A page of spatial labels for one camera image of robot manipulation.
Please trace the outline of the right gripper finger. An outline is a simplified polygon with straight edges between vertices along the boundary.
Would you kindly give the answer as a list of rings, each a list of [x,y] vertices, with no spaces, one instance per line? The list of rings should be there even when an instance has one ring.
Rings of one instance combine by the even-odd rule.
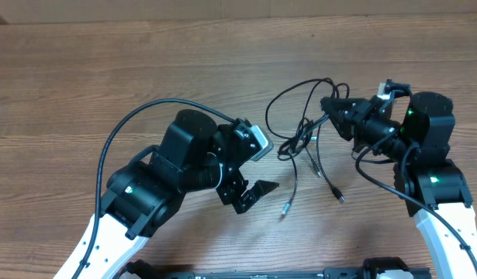
[[[342,115],[330,115],[329,119],[342,139],[353,139],[352,125],[349,120],[346,120]]]
[[[368,112],[368,100],[364,98],[329,98],[320,100],[321,108],[328,115],[338,114],[340,111]]]

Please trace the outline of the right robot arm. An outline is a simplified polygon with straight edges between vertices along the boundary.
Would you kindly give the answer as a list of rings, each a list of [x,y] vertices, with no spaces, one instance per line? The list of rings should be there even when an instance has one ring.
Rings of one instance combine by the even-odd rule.
[[[477,228],[465,175],[448,159],[455,127],[451,99],[431,91],[410,96],[402,122],[391,120],[394,99],[322,98],[339,135],[354,142],[356,171],[405,201],[439,278],[477,278]],[[367,153],[394,163],[394,185],[361,168]]]

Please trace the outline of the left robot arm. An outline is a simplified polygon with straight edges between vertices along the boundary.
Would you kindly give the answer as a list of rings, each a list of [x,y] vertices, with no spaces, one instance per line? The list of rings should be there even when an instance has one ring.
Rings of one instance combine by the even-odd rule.
[[[189,192],[215,189],[224,205],[243,214],[278,183],[248,184],[240,172],[273,147],[247,120],[216,124],[207,114],[181,110],[158,145],[140,151],[108,179],[99,217],[91,217],[58,278],[113,278],[180,208]]]

